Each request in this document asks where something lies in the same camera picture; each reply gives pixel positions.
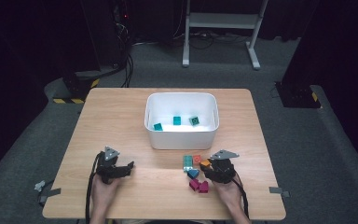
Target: gray carpet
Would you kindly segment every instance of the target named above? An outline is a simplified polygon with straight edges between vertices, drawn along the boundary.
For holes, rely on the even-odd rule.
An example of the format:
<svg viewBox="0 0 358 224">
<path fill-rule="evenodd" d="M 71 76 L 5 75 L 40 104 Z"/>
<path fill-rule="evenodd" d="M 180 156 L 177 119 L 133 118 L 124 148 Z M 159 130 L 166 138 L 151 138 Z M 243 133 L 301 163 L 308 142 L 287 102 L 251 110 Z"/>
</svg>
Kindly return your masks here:
<svg viewBox="0 0 358 224">
<path fill-rule="evenodd" d="M 286 219 L 269 223 L 358 223 L 358 154 L 323 89 L 312 86 L 323 108 L 298 109 L 282 107 L 274 88 L 297 43 L 258 39 L 260 71 L 253 70 L 243 42 L 192 48 L 188 68 L 182 67 L 181 48 L 134 46 L 130 86 L 249 89 L 278 183 L 292 195 L 283 199 Z M 208 43 L 192 40 L 192 44 L 201 48 Z M 98 88 L 119 87 L 123 81 L 124 71 L 101 78 Z M 59 82 L 46 86 L 49 99 Z M 82 107 L 50 101 L 1 160 L 0 223 L 76 223 L 43 218 L 34 184 L 57 174 Z"/>
</svg>

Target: hazard tape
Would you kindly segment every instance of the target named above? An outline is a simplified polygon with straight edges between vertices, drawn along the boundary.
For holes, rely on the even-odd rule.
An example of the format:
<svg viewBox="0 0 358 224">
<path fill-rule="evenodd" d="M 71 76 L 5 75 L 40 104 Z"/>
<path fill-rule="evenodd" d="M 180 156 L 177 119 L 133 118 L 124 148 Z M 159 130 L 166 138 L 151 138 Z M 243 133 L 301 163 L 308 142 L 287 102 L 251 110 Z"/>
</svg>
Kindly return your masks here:
<svg viewBox="0 0 358 224">
<path fill-rule="evenodd" d="M 315 102 L 318 101 L 318 96 L 316 95 L 315 92 L 312 93 L 312 98 L 313 98 L 313 101 L 315 101 Z"/>
<path fill-rule="evenodd" d="M 97 87 L 100 79 L 95 79 L 91 85 L 89 86 L 90 89 Z M 80 98 L 53 98 L 53 102 L 56 104 L 84 104 L 86 99 Z"/>
<path fill-rule="evenodd" d="M 83 99 L 73 99 L 73 98 L 60 98 L 53 99 L 53 102 L 56 104 L 84 104 L 85 100 Z"/>
</svg>

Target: metal stand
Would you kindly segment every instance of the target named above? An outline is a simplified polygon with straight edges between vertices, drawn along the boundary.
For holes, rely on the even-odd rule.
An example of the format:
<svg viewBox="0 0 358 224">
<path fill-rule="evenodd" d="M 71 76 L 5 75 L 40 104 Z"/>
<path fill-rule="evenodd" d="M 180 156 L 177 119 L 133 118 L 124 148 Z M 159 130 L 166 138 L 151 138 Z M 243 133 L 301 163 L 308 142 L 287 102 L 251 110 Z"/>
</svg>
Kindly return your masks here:
<svg viewBox="0 0 358 224">
<path fill-rule="evenodd" d="M 253 29 L 252 39 L 246 42 L 246 49 L 252 61 L 255 70 L 260 69 L 260 63 L 255 55 L 255 41 L 263 21 L 264 12 L 266 11 L 269 0 L 263 0 L 260 12 L 255 15 L 243 14 L 223 14 L 223 13 L 191 13 L 190 0 L 187 0 L 186 8 L 186 32 L 185 45 L 183 49 L 183 67 L 189 67 L 190 47 L 188 39 L 190 36 L 190 27 L 211 27 L 211 28 L 234 28 L 234 29 Z"/>
</svg>

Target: toy block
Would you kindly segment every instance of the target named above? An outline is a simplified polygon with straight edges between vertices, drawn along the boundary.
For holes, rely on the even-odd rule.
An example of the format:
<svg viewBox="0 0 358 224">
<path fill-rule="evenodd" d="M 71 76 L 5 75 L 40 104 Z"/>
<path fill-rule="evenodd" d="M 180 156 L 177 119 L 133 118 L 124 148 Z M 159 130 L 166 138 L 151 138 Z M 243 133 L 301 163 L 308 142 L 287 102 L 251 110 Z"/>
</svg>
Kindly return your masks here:
<svg viewBox="0 0 358 224">
<path fill-rule="evenodd" d="M 191 170 L 187 171 L 187 175 L 191 179 L 197 178 L 197 176 L 199 176 L 199 174 L 200 174 L 199 170 L 191 169 Z"/>
<path fill-rule="evenodd" d="M 183 156 L 183 171 L 187 172 L 193 169 L 193 157 L 190 155 Z"/>
<path fill-rule="evenodd" d="M 154 125 L 155 131 L 162 131 L 161 123 L 157 123 Z"/>
<path fill-rule="evenodd" d="M 193 164 L 199 164 L 201 162 L 201 155 L 195 155 L 193 156 Z"/>
<path fill-rule="evenodd" d="M 189 186 L 196 191 L 200 187 L 200 182 L 198 179 L 192 179 L 190 180 Z"/>
<path fill-rule="evenodd" d="M 173 125 L 181 125 L 182 120 L 180 117 L 173 117 Z"/>
<path fill-rule="evenodd" d="M 209 190 L 209 185 L 208 182 L 205 180 L 199 186 L 199 193 L 208 193 L 208 190 Z"/>
<path fill-rule="evenodd" d="M 200 124 L 199 117 L 197 117 L 197 116 L 191 117 L 189 120 L 190 120 L 191 125 L 193 125 L 193 126 Z"/>
<path fill-rule="evenodd" d="M 209 167 L 211 165 L 211 162 L 209 160 L 202 161 L 200 165 L 203 165 L 205 167 Z"/>
</svg>

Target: white plastic bin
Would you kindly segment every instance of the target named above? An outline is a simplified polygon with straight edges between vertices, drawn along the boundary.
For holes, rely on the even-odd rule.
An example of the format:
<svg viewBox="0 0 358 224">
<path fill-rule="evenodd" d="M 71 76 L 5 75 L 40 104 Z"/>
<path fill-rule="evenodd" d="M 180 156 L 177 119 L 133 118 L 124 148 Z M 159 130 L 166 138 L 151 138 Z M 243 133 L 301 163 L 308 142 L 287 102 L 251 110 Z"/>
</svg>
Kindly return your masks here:
<svg viewBox="0 0 358 224">
<path fill-rule="evenodd" d="M 180 117 L 181 124 L 174 125 L 173 117 Z M 194 117 L 199 124 L 190 122 Z M 153 93 L 146 103 L 145 127 L 155 149 L 208 149 L 219 127 L 216 99 L 205 92 Z"/>
</svg>

